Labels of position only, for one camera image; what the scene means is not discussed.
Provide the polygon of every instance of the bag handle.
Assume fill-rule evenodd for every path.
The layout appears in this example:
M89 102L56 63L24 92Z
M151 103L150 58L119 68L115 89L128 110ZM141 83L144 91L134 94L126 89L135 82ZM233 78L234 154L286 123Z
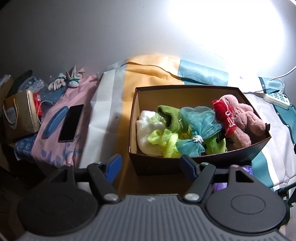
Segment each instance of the bag handle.
M3 112L4 112L4 115L7 119L7 121L9 122L9 124L11 125L14 125L16 122L17 122L17 118L18 118L18 109L17 109L17 104L15 103L15 99L13 99L13 105L14 105L14 108L15 108L15 113L16 113L16 119L15 119L15 122L11 122L8 117L7 117L7 114L6 114L6 110L5 110L5 106L3 105Z

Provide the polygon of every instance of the red package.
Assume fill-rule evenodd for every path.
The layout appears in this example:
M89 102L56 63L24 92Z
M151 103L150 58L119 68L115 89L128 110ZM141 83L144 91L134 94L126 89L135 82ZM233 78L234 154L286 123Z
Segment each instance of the red package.
M35 110L36 112L38 111L38 108L41 104L41 97L40 97L40 94L38 93L33 93L33 99L34 99L34 104L35 104ZM39 116L42 116L43 115L43 111L42 111L42 107L40 106L39 108L39 112L37 113L37 115Z

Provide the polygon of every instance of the gray ribbed surface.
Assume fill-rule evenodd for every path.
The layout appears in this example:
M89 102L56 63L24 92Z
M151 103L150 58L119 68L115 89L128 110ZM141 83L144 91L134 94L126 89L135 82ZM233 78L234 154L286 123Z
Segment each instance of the gray ribbed surface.
M274 232L241 237L214 226L200 207L187 205L177 196L126 196L105 205L91 224L70 235L38 237L26 232L18 241L252 241L287 240Z

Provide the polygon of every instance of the white power strip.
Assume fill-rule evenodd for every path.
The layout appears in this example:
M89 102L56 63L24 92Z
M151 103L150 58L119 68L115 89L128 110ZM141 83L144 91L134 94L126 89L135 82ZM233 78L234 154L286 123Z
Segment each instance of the white power strip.
M287 96L285 96L284 94L269 93L269 94L262 94L262 97L268 103L282 107L285 110L289 109L290 107L290 101L287 98Z

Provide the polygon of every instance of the pink cloth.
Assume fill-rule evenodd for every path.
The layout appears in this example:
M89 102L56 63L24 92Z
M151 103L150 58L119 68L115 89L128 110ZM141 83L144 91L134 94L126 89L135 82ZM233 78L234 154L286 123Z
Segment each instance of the pink cloth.
M72 164L75 167L79 166L91 116L90 101L97 89L97 83L96 76L83 77L77 88L68 88L65 95L47 112L31 151L31 156L36 161L44 161L56 167L61 167L65 164ZM43 131L48 122L60 108L63 106L70 108L79 104L84 104L84 108L73 142L58 142L64 119L49 138L42 138Z

